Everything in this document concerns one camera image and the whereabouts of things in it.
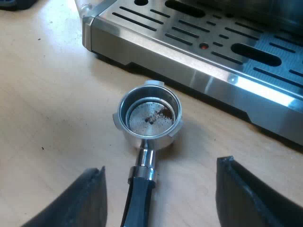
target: stainless steel drip tray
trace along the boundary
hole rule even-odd
[[[83,45],[234,106],[252,123],[303,145],[303,35],[293,21],[273,16],[266,24],[238,9],[105,0],[83,19]]]

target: portafilter basket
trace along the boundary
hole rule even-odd
[[[146,227],[157,178],[156,152],[170,145],[181,129],[181,103],[163,82],[148,80],[122,98],[113,119],[126,139],[139,149],[128,177],[130,186],[121,226]]]

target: wooden countertop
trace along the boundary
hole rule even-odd
[[[81,43],[74,0],[0,10],[0,222],[17,227],[84,169],[106,166],[107,226],[120,226],[136,152],[112,121],[121,97],[145,74],[101,61]],[[173,89],[185,125],[158,159],[151,227],[218,227],[217,157],[235,159],[303,205],[303,150]]]

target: metal edge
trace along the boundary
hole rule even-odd
[[[114,4],[117,0],[104,0],[91,11],[88,12],[82,19],[82,45],[91,51],[91,25],[96,16],[104,12],[108,7]]]

